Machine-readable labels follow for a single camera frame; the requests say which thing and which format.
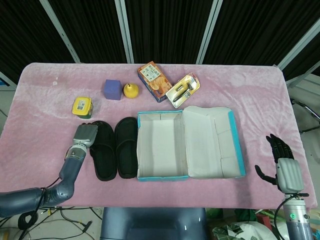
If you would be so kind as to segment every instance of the robotic arm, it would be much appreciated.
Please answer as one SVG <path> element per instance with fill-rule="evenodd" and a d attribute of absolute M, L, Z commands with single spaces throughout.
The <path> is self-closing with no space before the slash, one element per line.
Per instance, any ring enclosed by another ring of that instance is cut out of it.
<path fill-rule="evenodd" d="M 266 176 L 258 165 L 255 165 L 255 170 L 261 179 L 277 185 L 278 189 L 284 193 L 283 210 L 290 240 L 313 240 L 309 224 L 310 217 L 307 215 L 306 203 L 302 198 L 309 195 L 300 193 L 304 189 L 300 165 L 284 141 L 273 134 L 266 136 L 266 139 L 272 147 L 276 175 L 275 177 Z"/>
<path fill-rule="evenodd" d="M 61 181 L 50 188 L 29 188 L 0 193 L 0 217 L 34 211 L 40 207 L 53 207 L 70 199 L 75 190 L 75 181 L 87 154 L 87 149 L 94 143 L 98 131 L 97 125 L 79 125 L 73 145 L 68 149 L 64 164 L 60 170 Z"/>

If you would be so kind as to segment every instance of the slipper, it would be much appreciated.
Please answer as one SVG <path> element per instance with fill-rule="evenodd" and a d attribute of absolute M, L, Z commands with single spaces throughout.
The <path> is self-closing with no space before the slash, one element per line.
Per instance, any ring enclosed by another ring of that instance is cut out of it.
<path fill-rule="evenodd" d="M 123 179 L 137 176 L 138 122 L 134 117 L 125 117 L 115 127 L 116 159 L 118 172 Z"/>
<path fill-rule="evenodd" d="M 115 134 L 112 127 L 104 121 L 95 121 L 92 124 L 98 126 L 94 143 L 90 147 L 95 175 L 101 181 L 109 181 L 117 175 Z"/>

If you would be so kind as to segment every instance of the pink fleece cloth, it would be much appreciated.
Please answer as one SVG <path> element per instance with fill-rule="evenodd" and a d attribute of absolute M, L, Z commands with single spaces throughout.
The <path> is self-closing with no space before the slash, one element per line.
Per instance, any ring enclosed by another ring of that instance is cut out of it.
<path fill-rule="evenodd" d="M 32 63 L 22 72 L 0 139 L 0 192 L 45 187 L 59 174 L 74 133 L 83 122 L 108 122 L 113 128 L 137 112 L 174 110 L 157 103 L 137 76 L 141 64 Z M 210 207 L 275 209 L 284 195 L 261 180 L 255 165 L 269 176 L 276 173 L 270 133 L 282 138 L 300 163 L 305 198 L 317 206 L 305 151 L 282 72 L 273 66 L 159 64 L 171 83 L 193 72 L 201 87 L 179 109 L 228 107 L 234 112 L 246 176 L 233 179 L 192 179 L 178 182 L 139 182 L 136 178 L 103 182 L 97 179 L 88 152 L 73 197 L 63 206 Z M 139 85 L 139 96 L 107 100 L 106 79 Z M 91 97 L 91 119 L 72 114 L 76 97 Z"/>

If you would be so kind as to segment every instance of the purple cube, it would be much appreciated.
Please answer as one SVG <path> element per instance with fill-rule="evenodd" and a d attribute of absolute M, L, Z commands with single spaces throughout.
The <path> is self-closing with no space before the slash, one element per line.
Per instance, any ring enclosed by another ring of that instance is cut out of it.
<path fill-rule="evenodd" d="M 120 100 L 122 94 L 122 85 L 119 80 L 105 80 L 103 94 L 106 99 Z"/>

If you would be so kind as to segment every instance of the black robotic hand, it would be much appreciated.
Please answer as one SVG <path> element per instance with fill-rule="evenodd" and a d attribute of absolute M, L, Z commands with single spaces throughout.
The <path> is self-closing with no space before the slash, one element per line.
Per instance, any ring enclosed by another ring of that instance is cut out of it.
<path fill-rule="evenodd" d="M 292 154 L 290 147 L 279 137 L 273 134 L 270 134 L 270 136 L 266 136 L 266 139 L 270 143 L 270 146 L 272 148 L 272 154 L 274 157 L 274 162 L 276 164 L 278 163 L 278 159 L 281 159 L 281 158 L 294 159 L 294 156 Z M 261 179 L 273 185 L 277 185 L 279 188 L 277 175 L 275 175 L 275 177 L 267 176 L 261 171 L 258 165 L 255 165 L 254 167 L 255 167 L 256 173 L 259 175 Z"/>

